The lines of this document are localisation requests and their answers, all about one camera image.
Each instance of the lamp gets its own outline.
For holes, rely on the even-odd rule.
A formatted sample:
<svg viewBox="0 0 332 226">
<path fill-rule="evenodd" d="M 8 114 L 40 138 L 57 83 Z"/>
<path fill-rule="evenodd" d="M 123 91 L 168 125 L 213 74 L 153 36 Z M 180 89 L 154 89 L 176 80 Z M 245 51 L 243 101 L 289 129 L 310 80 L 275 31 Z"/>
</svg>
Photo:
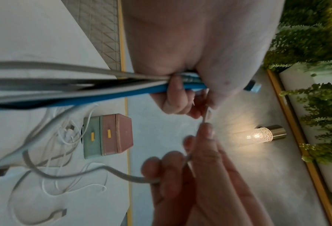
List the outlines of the lamp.
<svg viewBox="0 0 332 226">
<path fill-rule="evenodd" d="M 285 137 L 286 131 L 280 125 L 260 127 L 231 135 L 233 142 L 237 144 L 237 146 L 271 142 Z"/>
</svg>

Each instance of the grid pattern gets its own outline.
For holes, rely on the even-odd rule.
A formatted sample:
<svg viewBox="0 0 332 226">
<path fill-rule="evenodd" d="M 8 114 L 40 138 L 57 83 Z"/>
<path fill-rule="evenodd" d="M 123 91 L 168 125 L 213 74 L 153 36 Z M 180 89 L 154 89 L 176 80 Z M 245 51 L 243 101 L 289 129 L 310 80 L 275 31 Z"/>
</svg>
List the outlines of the grid pattern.
<svg viewBox="0 0 332 226">
<path fill-rule="evenodd" d="M 117 0 L 62 0 L 106 64 L 121 71 Z"/>
</svg>

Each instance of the white desk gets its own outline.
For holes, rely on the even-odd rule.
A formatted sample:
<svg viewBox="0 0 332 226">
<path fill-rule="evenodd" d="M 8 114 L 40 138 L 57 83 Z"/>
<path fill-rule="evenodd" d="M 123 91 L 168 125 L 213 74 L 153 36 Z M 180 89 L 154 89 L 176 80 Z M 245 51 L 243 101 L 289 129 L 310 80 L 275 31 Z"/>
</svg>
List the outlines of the white desk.
<svg viewBox="0 0 332 226">
<path fill-rule="evenodd" d="M 0 60 L 35 60 L 108 68 L 59 0 L 0 1 Z M 0 71 L 0 77 L 85 76 L 100 77 L 59 71 Z M 6 94 L 11 92 L 0 92 L 0 95 Z M 124 99 L 101 102 L 99 105 L 93 115 L 125 114 Z M 73 119 L 81 125 L 89 110 L 87 108 L 78 112 L 73 115 Z M 46 109 L 0 111 L 0 157 L 19 147 L 45 113 Z M 45 137 L 31 149 L 35 162 L 40 161 L 48 139 L 49 137 Z M 128 172 L 126 152 L 85 160 L 83 146 L 79 144 L 71 164 L 62 173 L 79 172 L 88 162 L 100 162 Z M 16 225 L 8 215 L 7 201 L 23 172 L 24 169 L 17 169 L 0 178 L 0 225 Z M 90 183 L 102 184 L 105 178 L 105 172 L 96 172 L 83 177 L 76 188 Z M 61 186 L 66 184 L 67 181 L 61 182 Z M 100 190 L 100 187 L 88 187 L 75 193 L 47 197 L 41 191 L 41 179 L 30 174 L 15 192 L 14 206 L 18 217 L 26 222 L 43 220 L 54 210 L 67 208 L 67 215 L 54 225 L 119 226 L 129 207 L 128 183 L 109 174 L 107 191 L 99 193 Z"/>
</svg>

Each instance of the hand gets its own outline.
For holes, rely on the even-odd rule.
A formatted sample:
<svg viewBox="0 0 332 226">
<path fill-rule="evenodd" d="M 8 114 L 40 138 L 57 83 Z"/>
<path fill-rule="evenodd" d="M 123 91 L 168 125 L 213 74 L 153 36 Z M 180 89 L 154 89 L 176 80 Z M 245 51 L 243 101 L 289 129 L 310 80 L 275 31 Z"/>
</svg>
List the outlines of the hand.
<svg viewBox="0 0 332 226">
<path fill-rule="evenodd" d="M 203 123 L 197 136 L 184 140 L 191 153 L 191 165 L 183 167 L 184 156 L 169 152 L 162 160 L 152 157 L 142 166 L 142 174 L 161 178 L 151 185 L 154 203 L 153 226 L 173 225 L 273 225 L 254 197 L 223 147 L 215 139 L 212 126 Z"/>
<path fill-rule="evenodd" d="M 165 93 L 152 94 L 168 114 L 202 115 L 241 91 L 258 70 L 274 37 L 284 0 L 122 0 L 134 71 L 168 75 L 197 70 L 210 89 L 207 100 L 185 91 L 173 77 Z"/>
</svg>

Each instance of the light bulb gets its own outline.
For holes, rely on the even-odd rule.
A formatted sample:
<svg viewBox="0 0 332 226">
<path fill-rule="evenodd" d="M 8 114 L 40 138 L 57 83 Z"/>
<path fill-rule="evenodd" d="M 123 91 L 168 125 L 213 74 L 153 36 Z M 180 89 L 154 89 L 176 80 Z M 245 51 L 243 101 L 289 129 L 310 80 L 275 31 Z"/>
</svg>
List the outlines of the light bulb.
<svg viewBox="0 0 332 226">
<path fill-rule="evenodd" d="M 250 144 L 258 144 L 270 142 L 273 140 L 274 136 L 271 130 L 265 127 L 261 127 L 254 130 L 234 133 L 231 135 L 232 143 L 234 142 L 236 146 L 245 146 Z"/>
</svg>

